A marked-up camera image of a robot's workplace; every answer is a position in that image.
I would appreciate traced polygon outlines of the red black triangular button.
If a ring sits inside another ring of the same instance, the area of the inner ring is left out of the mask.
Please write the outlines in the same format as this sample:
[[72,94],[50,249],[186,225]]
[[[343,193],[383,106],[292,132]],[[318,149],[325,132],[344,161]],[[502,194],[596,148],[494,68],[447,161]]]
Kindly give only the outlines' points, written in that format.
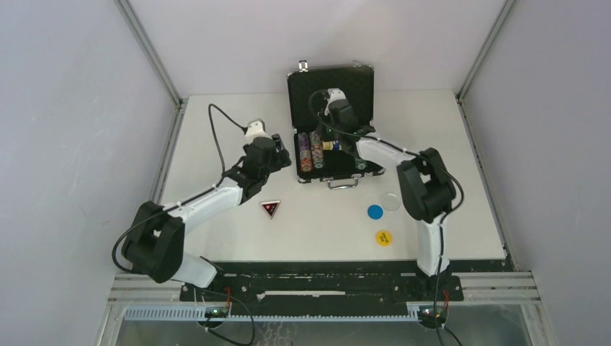
[[276,212],[278,211],[280,203],[281,203],[280,200],[272,200],[272,201],[261,202],[260,205],[262,209],[264,210],[264,212],[266,213],[266,215],[270,219],[273,219],[275,217]]

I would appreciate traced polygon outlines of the black aluminium poker case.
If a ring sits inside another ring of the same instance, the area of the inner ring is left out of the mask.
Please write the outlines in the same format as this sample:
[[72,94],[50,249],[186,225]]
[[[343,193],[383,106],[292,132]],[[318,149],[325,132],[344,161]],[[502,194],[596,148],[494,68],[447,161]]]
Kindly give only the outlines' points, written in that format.
[[359,62],[310,67],[287,75],[297,180],[301,184],[375,177],[380,165],[356,153],[372,127],[375,69]]

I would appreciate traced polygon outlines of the yellow round button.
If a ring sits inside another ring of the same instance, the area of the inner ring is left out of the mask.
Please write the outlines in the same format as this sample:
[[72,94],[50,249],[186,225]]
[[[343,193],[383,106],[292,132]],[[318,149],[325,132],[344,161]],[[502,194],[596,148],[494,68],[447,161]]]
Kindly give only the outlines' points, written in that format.
[[380,246],[387,247],[392,244],[393,237],[389,231],[380,230],[376,233],[375,240]]

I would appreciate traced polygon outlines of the red white poker chip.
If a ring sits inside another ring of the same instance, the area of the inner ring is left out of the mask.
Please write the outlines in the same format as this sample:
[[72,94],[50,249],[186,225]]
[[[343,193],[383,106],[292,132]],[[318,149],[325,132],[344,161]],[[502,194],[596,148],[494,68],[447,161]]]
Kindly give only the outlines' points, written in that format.
[[304,158],[300,160],[300,171],[303,173],[308,173],[313,170],[313,162],[309,158]]

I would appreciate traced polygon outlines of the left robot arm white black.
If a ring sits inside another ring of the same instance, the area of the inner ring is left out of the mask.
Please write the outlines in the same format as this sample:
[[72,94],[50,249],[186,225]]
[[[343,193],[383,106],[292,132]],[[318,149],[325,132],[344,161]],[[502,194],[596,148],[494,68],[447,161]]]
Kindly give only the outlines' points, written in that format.
[[143,203],[113,252],[131,263],[136,273],[156,283],[187,283],[209,301],[217,300],[226,283],[217,276],[215,265],[185,252],[186,235],[219,213],[249,201],[272,173],[290,165],[280,135],[256,137],[244,146],[244,155],[222,174],[219,183],[208,190],[173,204]]

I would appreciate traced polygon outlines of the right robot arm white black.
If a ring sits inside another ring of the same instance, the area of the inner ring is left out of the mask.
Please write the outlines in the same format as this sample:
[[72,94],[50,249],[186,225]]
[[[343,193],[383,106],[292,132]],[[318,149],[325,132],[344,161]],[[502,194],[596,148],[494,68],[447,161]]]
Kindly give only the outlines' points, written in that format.
[[445,290],[440,275],[449,266],[446,218],[455,210],[452,204],[457,192],[463,191],[447,171],[439,151],[428,148],[413,152],[387,141],[374,127],[359,122],[347,99],[328,100],[324,110],[309,100],[308,109],[318,121],[321,137],[339,141],[348,154],[396,170],[402,205],[416,221],[416,263],[424,274],[416,280],[417,293],[427,300],[436,299]]

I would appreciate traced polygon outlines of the playing card deck box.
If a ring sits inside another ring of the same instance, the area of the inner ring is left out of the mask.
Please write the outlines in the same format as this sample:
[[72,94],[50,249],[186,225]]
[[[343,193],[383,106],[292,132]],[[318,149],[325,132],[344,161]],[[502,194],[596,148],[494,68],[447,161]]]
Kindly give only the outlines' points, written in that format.
[[321,147],[323,151],[341,151],[342,149],[340,141],[322,141]]

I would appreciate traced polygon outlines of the blue round button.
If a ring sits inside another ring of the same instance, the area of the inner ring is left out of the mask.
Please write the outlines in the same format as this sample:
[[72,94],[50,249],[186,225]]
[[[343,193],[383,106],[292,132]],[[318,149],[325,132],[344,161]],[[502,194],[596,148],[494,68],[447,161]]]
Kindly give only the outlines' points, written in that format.
[[367,208],[367,215],[373,220],[379,220],[384,215],[384,210],[380,205],[370,205]]

